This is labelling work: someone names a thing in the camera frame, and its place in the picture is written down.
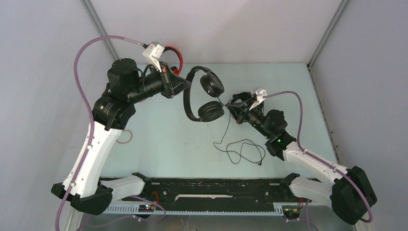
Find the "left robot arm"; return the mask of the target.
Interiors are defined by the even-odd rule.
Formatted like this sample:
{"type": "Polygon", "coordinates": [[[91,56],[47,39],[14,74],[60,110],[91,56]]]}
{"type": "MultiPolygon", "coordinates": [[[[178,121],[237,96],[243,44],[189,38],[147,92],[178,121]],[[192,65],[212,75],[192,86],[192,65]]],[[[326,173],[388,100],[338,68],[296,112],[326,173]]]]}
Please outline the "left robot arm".
{"type": "Polygon", "coordinates": [[[54,195],[70,202],[79,212],[100,215],[117,200],[135,195],[140,200],[151,197],[147,178],[132,174],[126,178],[100,180],[109,152],[135,114],[135,104],[156,94],[171,99],[191,86],[165,63],[159,68],[140,70],[134,60],[123,58],[108,70],[108,84],[91,112],[87,138],[72,172],[53,185],[54,195]]]}

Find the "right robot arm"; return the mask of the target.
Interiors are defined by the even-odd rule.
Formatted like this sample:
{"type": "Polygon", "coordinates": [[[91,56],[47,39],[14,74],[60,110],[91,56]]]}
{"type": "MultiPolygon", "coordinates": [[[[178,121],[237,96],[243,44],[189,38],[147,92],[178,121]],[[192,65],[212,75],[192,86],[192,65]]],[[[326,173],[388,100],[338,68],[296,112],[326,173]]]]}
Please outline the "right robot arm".
{"type": "Polygon", "coordinates": [[[326,205],[351,225],[373,221],[371,208],[377,197],[363,169],[348,168],[309,151],[286,131],[283,111],[273,109],[264,114],[259,105],[252,107],[250,100],[230,102],[226,108],[237,124],[249,123],[266,137],[265,146],[272,156],[302,167],[317,178],[313,181],[294,173],[288,175],[280,187],[282,199],[292,201],[303,197],[326,205]]]}

